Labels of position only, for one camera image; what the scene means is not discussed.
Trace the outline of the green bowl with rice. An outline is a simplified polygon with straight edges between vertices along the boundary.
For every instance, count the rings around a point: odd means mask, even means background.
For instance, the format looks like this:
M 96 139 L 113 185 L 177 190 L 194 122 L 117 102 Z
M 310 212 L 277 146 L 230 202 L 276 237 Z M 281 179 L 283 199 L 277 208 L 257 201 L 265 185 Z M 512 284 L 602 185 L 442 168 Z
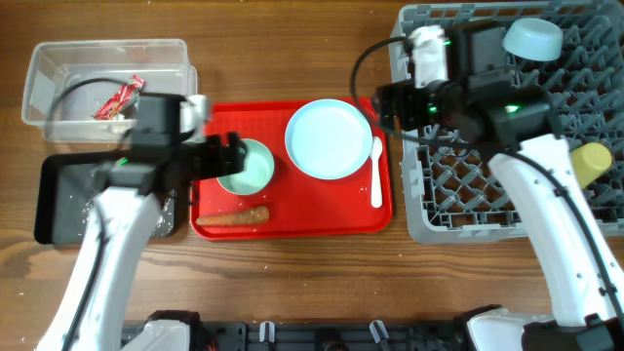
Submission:
M 275 161 L 271 151 L 255 139 L 243 138 L 247 147 L 244 169 L 234 175 L 219 177 L 217 182 L 229 193 L 248 196 L 258 193 L 271 181 Z

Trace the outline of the light blue plate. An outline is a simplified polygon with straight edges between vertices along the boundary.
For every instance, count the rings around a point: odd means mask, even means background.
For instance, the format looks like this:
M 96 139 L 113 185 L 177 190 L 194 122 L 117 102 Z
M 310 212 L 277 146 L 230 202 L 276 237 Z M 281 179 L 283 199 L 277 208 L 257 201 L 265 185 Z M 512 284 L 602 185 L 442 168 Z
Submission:
M 369 159 L 372 131 L 364 115 L 338 99 L 318 99 L 297 109 L 285 131 L 293 164 L 321 180 L 351 176 Z

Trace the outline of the white plastic spoon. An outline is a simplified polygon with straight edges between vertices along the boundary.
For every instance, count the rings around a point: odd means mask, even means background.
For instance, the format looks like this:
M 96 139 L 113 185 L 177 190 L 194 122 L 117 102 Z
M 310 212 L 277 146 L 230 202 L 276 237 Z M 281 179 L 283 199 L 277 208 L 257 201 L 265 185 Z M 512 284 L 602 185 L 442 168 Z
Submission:
M 379 170 L 379 159 L 383 150 L 381 138 L 375 136 L 372 140 L 370 151 L 371 160 L 371 185 L 370 185 L 370 204 L 379 209 L 382 206 L 382 190 Z

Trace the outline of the red snack wrapper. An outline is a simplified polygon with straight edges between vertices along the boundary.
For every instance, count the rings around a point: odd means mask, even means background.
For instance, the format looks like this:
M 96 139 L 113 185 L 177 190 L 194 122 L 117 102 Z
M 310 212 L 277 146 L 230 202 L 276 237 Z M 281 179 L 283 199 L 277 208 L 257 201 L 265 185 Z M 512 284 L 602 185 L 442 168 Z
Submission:
M 122 87 L 93 115 L 95 120 L 113 120 L 126 107 L 136 100 L 146 82 L 133 75 Z

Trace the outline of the light blue bowl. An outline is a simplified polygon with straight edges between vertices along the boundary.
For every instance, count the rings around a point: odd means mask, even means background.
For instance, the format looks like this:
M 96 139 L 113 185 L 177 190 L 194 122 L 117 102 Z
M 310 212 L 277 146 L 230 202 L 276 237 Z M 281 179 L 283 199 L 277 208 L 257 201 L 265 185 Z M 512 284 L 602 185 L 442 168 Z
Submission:
M 552 61 L 561 55 L 563 31 L 555 24 L 534 18 L 517 19 L 507 30 L 503 48 L 522 59 Z

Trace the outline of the yellow plastic cup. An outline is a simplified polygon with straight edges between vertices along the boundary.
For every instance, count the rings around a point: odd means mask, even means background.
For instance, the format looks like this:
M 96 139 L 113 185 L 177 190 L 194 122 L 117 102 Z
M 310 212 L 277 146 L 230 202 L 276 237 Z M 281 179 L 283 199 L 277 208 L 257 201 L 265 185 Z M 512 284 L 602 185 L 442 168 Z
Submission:
M 570 159 L 581 188 L 587 187 L 608 171 L 613 163 L 611 151 L 598 142 L 589 142 L 572 150 Z

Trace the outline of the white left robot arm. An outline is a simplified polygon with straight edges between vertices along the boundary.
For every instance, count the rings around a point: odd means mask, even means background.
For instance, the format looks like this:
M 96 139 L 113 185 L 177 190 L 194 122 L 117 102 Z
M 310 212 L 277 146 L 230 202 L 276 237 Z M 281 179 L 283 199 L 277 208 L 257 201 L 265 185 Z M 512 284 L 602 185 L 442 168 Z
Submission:
M 142 94 L 123 151 L 96 166 L 89 221 L 58 311 L 40 350 L 118 350 L 141 254 L 166 197 L 195 180 L 242 171 L 247 148 L 235 133 L 205 136 L 209 100 Z

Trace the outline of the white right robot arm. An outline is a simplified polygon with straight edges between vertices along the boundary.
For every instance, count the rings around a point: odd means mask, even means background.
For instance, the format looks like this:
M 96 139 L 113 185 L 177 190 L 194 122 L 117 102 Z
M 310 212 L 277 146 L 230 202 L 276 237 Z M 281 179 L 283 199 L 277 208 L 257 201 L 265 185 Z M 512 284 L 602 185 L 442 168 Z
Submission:
M 475 149 L 514 204 L 545 276 L 548 317 L 483 307 L 456 319 L 471 350 L 619 350 L 623 271 L 575 178 L 547 94 L 512 81 L 493 20 L 422 26 L 399 38 L 413 77 L 380 87 L 372 123 L 410 140 L 438 123 Z

